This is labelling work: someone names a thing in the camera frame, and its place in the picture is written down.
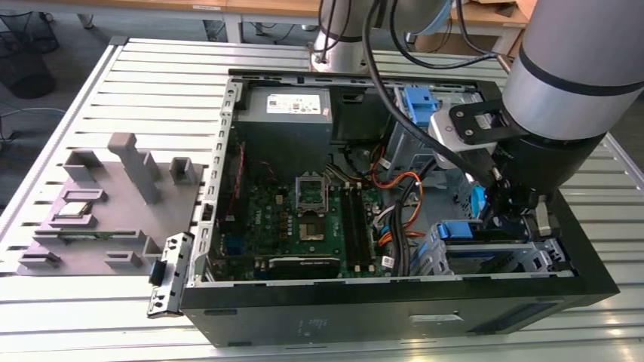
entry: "ram slot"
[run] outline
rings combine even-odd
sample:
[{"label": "ram slot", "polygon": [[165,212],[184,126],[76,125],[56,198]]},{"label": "ram slot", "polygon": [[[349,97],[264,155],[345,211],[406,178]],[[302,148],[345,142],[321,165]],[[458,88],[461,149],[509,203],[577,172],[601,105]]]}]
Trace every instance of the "ram slot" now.
[{"label": "ram slot", "polygon": [[346,267],[360,265],[358,249],[353,230],[353,213],[350,210],[350,191],[342,190],[340,193],[340,207],[342,218],[344,248],[346,251]]},{"label": "ram slot", "polygon": [[350,216],[353,219],[354,240],[358,257],[358,265],[370,264],[369,237],[366,235],[366,215],[362,206],[362,192],[360,189],[350,190]]}]

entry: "white label sticker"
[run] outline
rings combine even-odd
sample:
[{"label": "white label sticker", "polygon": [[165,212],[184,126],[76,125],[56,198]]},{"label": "white label sticker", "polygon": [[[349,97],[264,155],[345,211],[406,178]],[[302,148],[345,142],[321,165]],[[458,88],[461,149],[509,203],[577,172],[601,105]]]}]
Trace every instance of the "white label sticker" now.
[{"label": "white label sticker", "polygon": [[192,8],[194,10],[214,10],[214,11],[221,11],[221,8],[218,6],[192,5]]},{"label": "white label sticker", "polygon": [[389,258],[388,256],[382,256],[382,266],[385,268],[393,268],[393,262],[394,262],[393,258]]},{"label": "white label sticker", "polygon": [[317,94],[270,94],[265,102],[266,113],[318,115],[320,96]]},{"label": "white label sticker", "polygon": [[420,322],[449,322],[449,321],[462,321],[458,314],[417,314],[409,315],[409,321],[412,323]]}]

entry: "metal bracket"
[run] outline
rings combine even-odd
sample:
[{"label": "metal bracket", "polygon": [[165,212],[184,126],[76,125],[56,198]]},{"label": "metal bracket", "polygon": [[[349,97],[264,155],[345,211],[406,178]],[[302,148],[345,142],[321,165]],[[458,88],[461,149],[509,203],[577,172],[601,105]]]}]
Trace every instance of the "metal bracket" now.
[{"label": "metal bracket", "polygon": [[182,315],[178,308],[193,242],[194,236],[189,232],[172,235],[165,241],[161,260],[153,264],[149,273],[149,282],[154,287],[149,297],[148,318]]},{"label": "metal bracket", "polygon": [[478,143],[492,143],[528,135],[528,132],[513,121],[509,121],[506,126],[496,124],[486,127],[486,124],[481,125],[477,116],[493,115],[500,117],[501,109],[501,100],[488,100],[486,102],[468,103],[452,107],[449,117],[464,143],[477,145]]}]

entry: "metal frame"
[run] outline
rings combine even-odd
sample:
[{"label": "metal frame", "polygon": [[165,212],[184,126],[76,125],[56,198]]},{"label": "metal frame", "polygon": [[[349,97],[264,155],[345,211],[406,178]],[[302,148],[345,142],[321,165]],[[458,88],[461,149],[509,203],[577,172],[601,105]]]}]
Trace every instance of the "metal frame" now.
[{"label": "metal frame", "polygon": [[[124,46],[128,56],[153,51],[137,62],[128,57],[117,60],[114,48],[120,47],[110,46],[101,57],[10,202],[13,216],[8,213],[1,217],[0,275],[12,272],[13,255],[30,243],[30,228],[21,226],[22,222],[42,221],[46,202],[60,192],[56,183],[66,176],[53,164],[64,162],[66,147],[93,149],[100,160],[109,161],[108,152],[101,150],[106,144],[102,134],[134,132],[142,134],[138,142],[152,150],[154,160],[189,155],[194,163],[208,164],[232,64],[237,68],[308,69],[308,53],[296,47],[129,39]],[[441,72],[408,64],[392,52],[376,51],[374,56],[385,75],[477,78],[494,81],[500,87],[505,84],[505,72],[494,61]],[[174,66],[169,58],[180,64]],[[436,63],[458,59],[428,57]],[[214,111],[186,106],[185,96],[213,103]],[[176,115],[181,115],[181,122],[172,118]],[[616,158],[606,139],[561,193],[621,293],[545,318],[510,335],[326,344],[310,349],[308,345],[212,348],[188,318],[145,318],[145,277],[10,277],[0,278],[0,359],[637,360],[644,355],[644,344],[637,341],[644,338],[644,192]],[[193,219],[200,208],[194,208]],[[4,252],[8,247],[16,250]]]}]

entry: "side panel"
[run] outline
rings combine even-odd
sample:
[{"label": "side panel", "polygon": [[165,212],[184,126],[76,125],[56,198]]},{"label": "side panel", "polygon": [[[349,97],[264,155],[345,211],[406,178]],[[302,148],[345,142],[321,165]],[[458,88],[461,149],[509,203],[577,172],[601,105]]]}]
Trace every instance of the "side panel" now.
[{"label": "side panel", "polygon": [[461,299],[184,312],[214,346],[304,345],[509,333],[573,300]]}]

